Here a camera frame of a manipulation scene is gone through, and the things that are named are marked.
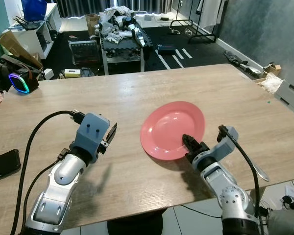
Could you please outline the red round plate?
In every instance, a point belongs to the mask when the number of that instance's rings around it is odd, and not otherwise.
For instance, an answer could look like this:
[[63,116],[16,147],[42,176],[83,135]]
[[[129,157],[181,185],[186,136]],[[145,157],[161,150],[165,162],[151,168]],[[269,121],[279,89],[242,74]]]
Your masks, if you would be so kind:
[[184,134],[203,139],[206,120],[203,112],[188,101],[172,101],[156,108],[145,120],[140,131],[144,151],[158,160],[177,160],[188,153]]

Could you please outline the light wooden table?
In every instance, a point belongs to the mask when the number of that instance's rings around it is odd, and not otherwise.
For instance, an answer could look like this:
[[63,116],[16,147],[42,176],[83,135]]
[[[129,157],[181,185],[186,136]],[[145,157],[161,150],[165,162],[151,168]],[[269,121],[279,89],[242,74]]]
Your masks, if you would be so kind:
[[42,81],[28,95],[10,91],[0,104],[0,155],[18,149],[23,157],[31,131],[53,112],[93,112],[118,128],[78,182],[64,228],[210,199],[187,161],[158,161],[141,147],[145,119],[173,101],[201,109],[201,141],[210,147],[219,125],[235,127],[270,185],[294,180],[294,112],[229,64]]

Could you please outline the yellow and white device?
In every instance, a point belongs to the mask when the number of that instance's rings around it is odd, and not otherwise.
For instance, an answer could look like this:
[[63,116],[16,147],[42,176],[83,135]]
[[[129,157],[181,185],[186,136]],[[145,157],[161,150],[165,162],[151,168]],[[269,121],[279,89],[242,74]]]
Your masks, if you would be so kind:
[[78,78],[82,76],[81,69],[64,69],[62,74],[64,78]]

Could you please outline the black robot lower body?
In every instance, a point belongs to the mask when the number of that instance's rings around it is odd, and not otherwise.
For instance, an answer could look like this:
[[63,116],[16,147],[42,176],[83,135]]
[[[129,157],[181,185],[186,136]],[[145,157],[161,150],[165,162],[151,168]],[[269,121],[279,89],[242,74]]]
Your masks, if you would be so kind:
[[107,232],[109,235],[162,235],[165,211],[149,211],[107,221]]

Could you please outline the grey plastic crate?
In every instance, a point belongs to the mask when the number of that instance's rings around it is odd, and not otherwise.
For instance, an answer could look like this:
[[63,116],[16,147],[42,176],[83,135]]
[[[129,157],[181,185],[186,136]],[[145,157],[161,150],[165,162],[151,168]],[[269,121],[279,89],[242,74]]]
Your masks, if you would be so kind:
[[74,65],[82,66],[101,63],[100,47],[97,41],[69,41],[68,43]]

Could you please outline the black floor mat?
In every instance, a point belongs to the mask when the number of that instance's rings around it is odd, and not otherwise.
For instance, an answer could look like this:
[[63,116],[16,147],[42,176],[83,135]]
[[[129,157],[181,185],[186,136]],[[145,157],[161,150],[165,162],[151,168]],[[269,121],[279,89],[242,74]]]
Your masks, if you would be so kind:
[[[180,60],[184,67],[206,66],[214,64],[228,64],[227,58],[223,55],[225,49],[217,45],[217,43],[209,43],[207,38],[194,38],[188,43],[185,34],[172,35],[169,34],[169,27],[147,27],[146,34],[154,43],[154,49],[157,44],[174,45],[180,52],[182,58]],[[72,61],[72,54],[68,43],[69,36],[75,36],[78,40],[88,40],[88,31],[66,31],[61,33],[54,45],[51,47],[50,53],[42,64],[45,69],[52,69],[54,74],[58,74],[64,69],[80,69],[75,66]],[[186,49],[192,58],[188,58],[183,52]],[[180,69],[181,67],[169,55],[163,55],[164,60],[171,69]],[[140,61],[131,61],[127,63],[109,64],[110,74],[121,74],[129,72],[140,72]],[[149,58],[145,63],[145,71],[165,70],[166,67],[161,63],[160,58],[153,51],[149,53]]]

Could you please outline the grey drawer cabinet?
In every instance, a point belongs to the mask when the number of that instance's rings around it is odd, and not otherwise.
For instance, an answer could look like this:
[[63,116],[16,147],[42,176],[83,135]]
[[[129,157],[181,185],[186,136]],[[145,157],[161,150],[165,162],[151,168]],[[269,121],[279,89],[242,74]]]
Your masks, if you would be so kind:
[[294,112],[294,85],[291,85],[287,80],[283,80],[274,96]]

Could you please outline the small dark blue box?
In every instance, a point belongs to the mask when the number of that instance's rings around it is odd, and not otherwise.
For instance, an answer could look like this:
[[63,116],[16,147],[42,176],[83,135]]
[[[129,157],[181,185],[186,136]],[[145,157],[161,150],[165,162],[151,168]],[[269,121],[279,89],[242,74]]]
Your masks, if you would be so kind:
[[156,49],[159,55],[172,55],[176,52],[176,47],[174,47],[174,45],[158,44]]

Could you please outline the black cart with robot parts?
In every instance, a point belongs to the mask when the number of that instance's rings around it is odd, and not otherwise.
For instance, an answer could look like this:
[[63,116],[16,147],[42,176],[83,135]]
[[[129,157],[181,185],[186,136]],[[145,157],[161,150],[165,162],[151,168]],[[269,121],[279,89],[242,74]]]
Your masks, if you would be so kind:
[[140,71],[145,71],[147,49],[153,44],[140,23],[136,12],[125,6],[113,6],[100,13],[95,25],[98,34],[102,64],[109,75],[109,64],[140,61]]

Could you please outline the grey power tool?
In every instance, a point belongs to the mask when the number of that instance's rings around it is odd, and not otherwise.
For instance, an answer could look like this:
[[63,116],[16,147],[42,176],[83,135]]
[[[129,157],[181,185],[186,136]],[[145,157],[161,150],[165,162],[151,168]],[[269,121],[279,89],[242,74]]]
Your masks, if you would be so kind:
[[261,72],[258,69],[255,69],[254,67],[248,65],[247,60],[241,60],[239,56],[232,53],[231,51],[226,50],[223,52],[223,54],[227,58],[228,62],[234,65],[234,67],[243,69],[245,72],[247,72],[247,74],[250,74],[253,78],[261,78]]

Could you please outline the white power strip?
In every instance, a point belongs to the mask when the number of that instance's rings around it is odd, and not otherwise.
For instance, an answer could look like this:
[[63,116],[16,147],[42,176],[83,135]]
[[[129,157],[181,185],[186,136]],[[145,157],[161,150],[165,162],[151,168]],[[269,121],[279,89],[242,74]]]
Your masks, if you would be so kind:
[[285,194],[289,197],[294,198],[294,186],[292,184],[285,184],[284,185]]

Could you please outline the cardboard box with white paper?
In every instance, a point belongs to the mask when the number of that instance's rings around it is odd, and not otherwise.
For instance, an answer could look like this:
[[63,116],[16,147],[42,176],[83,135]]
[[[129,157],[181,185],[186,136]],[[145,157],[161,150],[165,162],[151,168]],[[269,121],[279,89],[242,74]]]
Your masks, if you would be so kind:
[[266,65],[266,67],[264,67],[264,71],[261,73],[260,78],[254,80],[254,82],[259,85],[259,87],[266,90],[266,92],[273,95],[275,92],[277,92],[282,82],[284,81],[279,78],[281,71],[281,65],[270,62],[268,65]]

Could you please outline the black smartphone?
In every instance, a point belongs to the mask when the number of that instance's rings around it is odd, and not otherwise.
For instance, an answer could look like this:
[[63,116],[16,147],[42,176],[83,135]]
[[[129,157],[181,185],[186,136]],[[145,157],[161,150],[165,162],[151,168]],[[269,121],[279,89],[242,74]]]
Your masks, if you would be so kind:
[[22,166],[19,150],[13,149],[0,155],[0,179],[18,172]]

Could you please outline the black metal clothes rack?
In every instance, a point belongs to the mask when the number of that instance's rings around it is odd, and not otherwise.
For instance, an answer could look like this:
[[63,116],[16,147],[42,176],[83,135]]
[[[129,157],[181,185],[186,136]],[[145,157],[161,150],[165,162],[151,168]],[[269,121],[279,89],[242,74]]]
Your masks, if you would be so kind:
[[169,25],[171,34],[187,36],[188,42],[216,42],[227,0],[174,0],[175,16]]

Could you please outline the grey fabric cushion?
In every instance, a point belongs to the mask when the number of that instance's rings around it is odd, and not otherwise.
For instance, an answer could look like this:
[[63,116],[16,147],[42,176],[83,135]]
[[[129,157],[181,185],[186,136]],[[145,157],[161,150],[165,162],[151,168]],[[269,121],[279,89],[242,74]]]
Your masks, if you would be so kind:
[[268,216],[269,235],[294,235],[294,210],[274,210]]

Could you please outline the white shelf unit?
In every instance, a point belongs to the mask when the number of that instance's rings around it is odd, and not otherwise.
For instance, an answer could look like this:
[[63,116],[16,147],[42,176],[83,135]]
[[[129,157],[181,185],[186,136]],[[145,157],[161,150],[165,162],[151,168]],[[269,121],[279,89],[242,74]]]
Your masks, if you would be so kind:
[[39,55],[42,60],[49,55],[51,47],[60,33],[61,17],[56,3],[48,3],[45,19],[34,24],[35,29],[25,30],[19,23],[13,23],[9,29],[15,34],[20,45],[30,54]]

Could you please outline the flat brown cardboard box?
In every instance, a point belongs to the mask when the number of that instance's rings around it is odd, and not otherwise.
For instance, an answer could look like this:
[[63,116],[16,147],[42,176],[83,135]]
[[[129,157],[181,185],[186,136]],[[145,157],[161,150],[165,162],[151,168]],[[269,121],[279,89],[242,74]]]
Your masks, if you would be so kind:
[[17,57],[22,57],[25,60],[31,62],[33,65],[35,65],[36,68],[44,68],[39,58],[33,56],[33,54],[30,54],[26,49],[24,49],[22,45],[20,45],[20,42],[17,40],[12,31],[3,33],[0,36],[0,45],[7,49],[7,51],[12,53],[13,55]]

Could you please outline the blue plastic container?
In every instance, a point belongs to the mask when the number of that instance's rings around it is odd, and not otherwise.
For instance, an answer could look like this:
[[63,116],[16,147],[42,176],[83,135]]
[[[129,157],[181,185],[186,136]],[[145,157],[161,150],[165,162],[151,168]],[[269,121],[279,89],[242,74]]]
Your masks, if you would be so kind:
[[21,0],[26,22],[39,22],[46,18],[46,0]]

